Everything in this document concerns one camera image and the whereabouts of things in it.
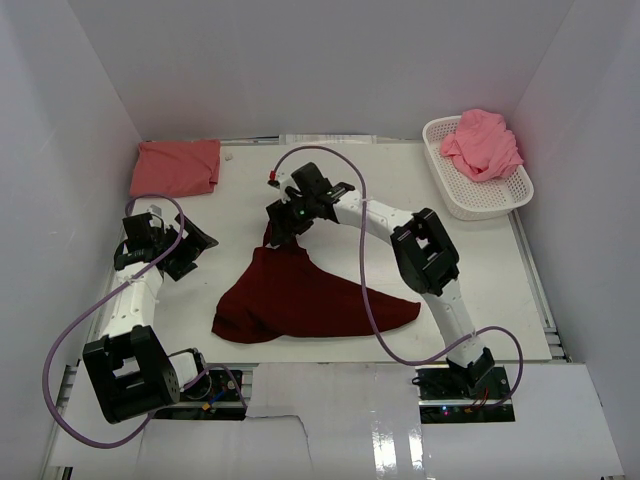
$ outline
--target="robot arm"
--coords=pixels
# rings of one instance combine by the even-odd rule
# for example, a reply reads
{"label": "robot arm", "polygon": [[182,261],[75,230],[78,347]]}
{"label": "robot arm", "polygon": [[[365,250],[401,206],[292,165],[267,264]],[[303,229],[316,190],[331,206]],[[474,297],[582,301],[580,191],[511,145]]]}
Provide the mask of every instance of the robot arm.
{"label": "robot arm", "polygon": [[[267,207],[273,246],[304,233],[315,218],[362,228],[360,192],[345,183],[331,185],[313,163],[270,184],[280,189],[280,200]],[[402,279],[424,298],[446,346],[475,331],[458,283],[458,252],[435,212],[410,213],[369,200],[366,230],[393,248]],[[490,350],[476,336],[451,350],[447,362],[470,392],[494,366]]]}
{"label": "robot arm", "polygon": [[[130,282],[175,241],[177,232],[171,226],[165,228],[161,213],[152,206],[123,220],[127,239],[114,255],[118,285]],[[177,403],[180,389],[204,368],[204,359],[195,349],[167,356],[152,328],[165,274],[180,280],[196,268],[200,253],[218,244],[186,217],[185,231],[186,237],[169,256],[115,297],[100,339],[84,347],[89,378],[110,423]]]}

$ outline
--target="crumpled pink cloth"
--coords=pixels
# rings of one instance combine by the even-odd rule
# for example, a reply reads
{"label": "crumpled pink cloth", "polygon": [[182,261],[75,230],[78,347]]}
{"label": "crumpled pink cloth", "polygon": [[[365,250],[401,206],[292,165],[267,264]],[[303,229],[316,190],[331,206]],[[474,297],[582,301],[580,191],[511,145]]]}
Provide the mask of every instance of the crumpled pink cloth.
{"label": "crumpled pink cloth", "polygon": [[129,194],[188,197],[211,193],[220,174],[220,140],[142,142]]}
{"label": "crumpled pink cloth", "polygon": [[474,182],[506,178],[524,163],[504,117],[480,109],[462,114],[455,133],[442,141],[440,153],[452,157],[458,171]]}

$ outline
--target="blue wire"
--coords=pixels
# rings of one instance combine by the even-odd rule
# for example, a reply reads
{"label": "blue wire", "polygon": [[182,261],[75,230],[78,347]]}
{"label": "blue wire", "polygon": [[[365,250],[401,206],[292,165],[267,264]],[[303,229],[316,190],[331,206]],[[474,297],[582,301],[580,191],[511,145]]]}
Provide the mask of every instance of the blue wire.
{"label": "blue wire", "polygon": [[218,395],[216,395],[215,397],[213,397],[211,399],[211,401],[209,402],[209,405],[213,405],[215,402],[217,402],[218,400],[220,400],[222,397],[224,396],[224,390],[221,391]]}

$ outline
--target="basket rim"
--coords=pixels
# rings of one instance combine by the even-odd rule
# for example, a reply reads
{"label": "basket rim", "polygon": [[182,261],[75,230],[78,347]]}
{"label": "basket rim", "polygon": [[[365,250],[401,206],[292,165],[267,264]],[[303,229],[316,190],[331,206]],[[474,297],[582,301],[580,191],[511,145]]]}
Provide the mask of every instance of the basket rim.
{"label": "basket rim", "polygon": [[502,208],[490,208],[490,207],[482,208],[482,207],[472,207],[470,205],[466,205],[464,203],[460,203],[453,196],[453,193],[452,193],[451,189],[449,188],[448,182],[446,182],[444,180],[444,177],[442,175],[442,171],[440,170],[440,166],[438,165],[437,162],[435,162],[433,160],[433,152],[432,152],[431,143],[427,141],[427,130],[429,129],[429,127],[431,127],[434,124],[450,122],[452,120],[458,120],[459,121],[460,118],[461,118],[461,115],[452,115],[450,117],[436,118],[435,120],[431,120],[430,122],[428,122],[422,129],[422,141],[424,142],[425,147],[427,147],[427,149],[429,151],[429,157],[430,157],[429,161],[431,162],[431,165],[433,165],[433,167],[438,172],[438,176],[440,177],[440,182],[439,183],[440,183],[440,185],[442,185],[444,187],[449,199],[453,203],[455,203],[459,208],[467,210],[468,212],[471,212],[471,213],[489,213],[489,212],[511,211],[514,208],[519,208],[519,207],[522,207],[523,205],[526,205],[527,203],[529,203],[531,201],[531,199],[533,198],[534,187],[533,187],[533,182],[531,181],[531,178],[529,178],[529,174],[527,173],[527,171],[525,170],[525,168],[522,165],[518,165],[516,170],[509,177],[503,179],[503,180],[506,181],[508,178],[511,178],[516,173],[518,173],[518,174],[520,174],[522,176],[523,180],[525,181],[525,183],[528,186],[528,193],[527,193],[527,196],[524,199],[520,200],[519,202],[515,202],[515,203],[509,204],[509,205],[505,205]]}

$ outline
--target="gray wall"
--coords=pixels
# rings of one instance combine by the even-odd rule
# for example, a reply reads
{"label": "gray wall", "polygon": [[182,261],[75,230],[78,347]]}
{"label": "gray wall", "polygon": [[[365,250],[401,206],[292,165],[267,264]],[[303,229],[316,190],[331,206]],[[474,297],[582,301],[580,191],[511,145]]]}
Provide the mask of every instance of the gray wall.
{"label": "gray wall", "polygon": [[69,0],[145,139],[509,114],[572,0]]}
{"label": "gray wall", "polygon": [[640,4],[576,1],[512,121],[522,214],[560,334],[640,478]]}
{"label": "gray wall", "polygon": [[139,136],[66,1],[0,2],[0,64],[0,477],[20,480],[52,429],[45,355],[105,288]]}

